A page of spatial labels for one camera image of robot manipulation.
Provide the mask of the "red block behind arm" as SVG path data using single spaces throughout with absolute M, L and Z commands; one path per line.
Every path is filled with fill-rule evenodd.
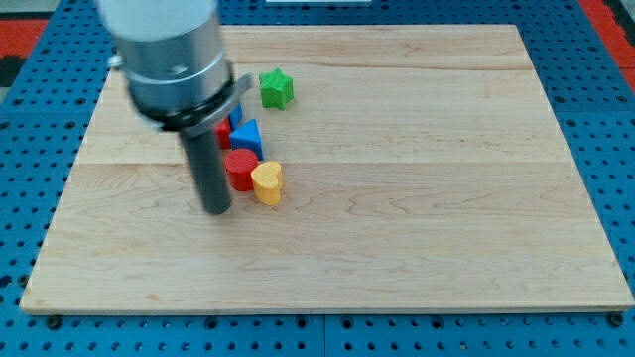
M 225 118 L 214 126 L 214 133 L 217 138 L 218 147 L 221 150 L 231 148 L 230 134 L 232 132 L 229 118 Z

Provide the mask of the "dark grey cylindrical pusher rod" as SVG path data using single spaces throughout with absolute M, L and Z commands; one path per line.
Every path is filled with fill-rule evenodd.
M 231 197 L 216 134 L 208 130 L 192 136 L 182 131 L 180 139 L 202 208 L 210 215 L 224 213 Z

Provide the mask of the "blue block behind arm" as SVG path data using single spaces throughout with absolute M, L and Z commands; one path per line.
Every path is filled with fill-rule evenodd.
M 242 118 L 243 118 L 242 106 L 240 103 L 238 103 L 228 116 L 231 130 L 236 130 L 240 126 Z

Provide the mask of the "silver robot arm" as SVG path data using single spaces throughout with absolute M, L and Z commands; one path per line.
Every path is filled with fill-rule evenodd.
M 235 77 L 212 0 L 97 0 L 102 24 L 136 110 L 159 130 L 179 134 L 204 210 L 231 204 L 215 126 L 255 84 Z

